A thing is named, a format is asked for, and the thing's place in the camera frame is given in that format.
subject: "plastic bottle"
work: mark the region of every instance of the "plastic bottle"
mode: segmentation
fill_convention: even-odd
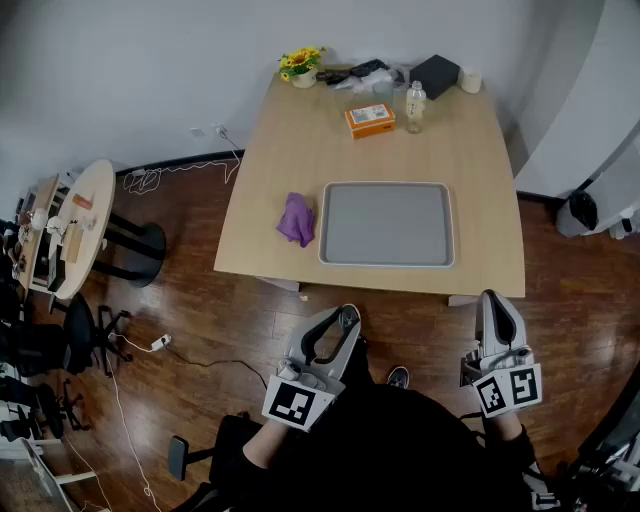
[[[407,91],[407,131],[420,133],[422,118],[427,105],[427,94],[422,90],[422,83],[415,80]]]

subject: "gray tray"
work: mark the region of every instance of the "gray tray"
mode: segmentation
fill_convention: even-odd
[[[318,256],[329,265],[451,267],[449,190],[441,183],[329,183]]]

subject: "round tabletop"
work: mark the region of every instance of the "round tabletop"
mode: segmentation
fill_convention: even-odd
[[[78,293],[89,272],[91,272],[91,267],[98,255],[107,224],[109,223],[115,188],[116,174],[111,162],[98,160],[84,170],[67,193],[67,197],[65,197],[60,207],[58,217],[65,224],[74,220],[80,225],[83,222],[95,222],[95,224],[91,230],[83,230],[75,263],[65,262],[64,264],[64,282],[55,292],[55,296],[59,299],[71,299]],[[73,202],[76,194],[93,203],[91,210],[87,210]],[[59,245],[60,235],[54,233],[51,236],[51,244],[49,245],[49,258],[55,257],[55,252]]]

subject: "flower pot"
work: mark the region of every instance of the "flower pot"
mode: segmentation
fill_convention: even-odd
[[[291,77],[291,83],[298,89],[308,89],[316,83],[316,74],[318,68],[311,68],[309,71],[302,75],[296,75]]]

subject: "black baseboard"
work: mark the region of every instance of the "black baseboard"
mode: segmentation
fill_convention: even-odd
[[[531,192],[516,191],[516,195],[518,196],[518,199],[522,201],[542,203],[556,209],[559,209],[566,201],[566,199],[562,199],[560,197],[543,196],[541,194],[532,194]]]
[[[244,156],[244,149],[236,149],[236,155],[238,155],[238,158],[242,158]],[[219,151],[218,153],[205,153],[203,155],[186,156],[184,158],[175,158],[173,160],[165,160],[164,162],[156,162],[154,164],[139,165],[138,167],[123,169],[122,171],[116,172],[116,177],[126,176],[127,174],[134,171],[139,171],[140,169],[153,171],[154,169],[164,169],[165,167],[179,167],[183,165],[193,165],[202,162],[212,162],[216,160],[232,160],[234,158],[235,156],[233,156],[232,151]]]

